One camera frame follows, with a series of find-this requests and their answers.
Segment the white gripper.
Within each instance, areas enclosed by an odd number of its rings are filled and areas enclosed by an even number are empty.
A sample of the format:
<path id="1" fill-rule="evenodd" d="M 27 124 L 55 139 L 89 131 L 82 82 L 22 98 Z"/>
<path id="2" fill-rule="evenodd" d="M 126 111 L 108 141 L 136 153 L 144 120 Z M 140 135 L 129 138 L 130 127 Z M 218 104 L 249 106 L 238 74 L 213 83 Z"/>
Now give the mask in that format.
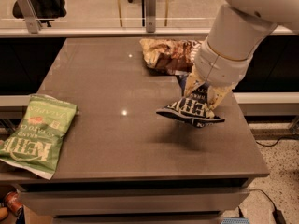
<path id="1" fill-rule="evenodd" d="M 205 40 L 194 57 L 194 67 L 187 75 L 184 97 L 206 95 L 205 81 L 209 83 L 207 104 L 214 110 L 244 78 L 251 58 L 233 61 L 215 53 Z"/>

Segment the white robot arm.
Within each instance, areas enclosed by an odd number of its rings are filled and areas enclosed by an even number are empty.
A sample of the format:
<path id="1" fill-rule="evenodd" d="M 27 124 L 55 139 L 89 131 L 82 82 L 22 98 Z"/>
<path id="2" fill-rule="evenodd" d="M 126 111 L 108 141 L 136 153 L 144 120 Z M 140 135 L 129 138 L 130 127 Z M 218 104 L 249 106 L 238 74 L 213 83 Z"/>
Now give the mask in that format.
<path id="1" fill-rule="evenodd" d="M 194 56 L 184 95 L 208 86 L 206 103 L 219 105 L 245 77 L 253 53 L 278 26 L 299 31 L 299 0 L 225 0 Z"/>

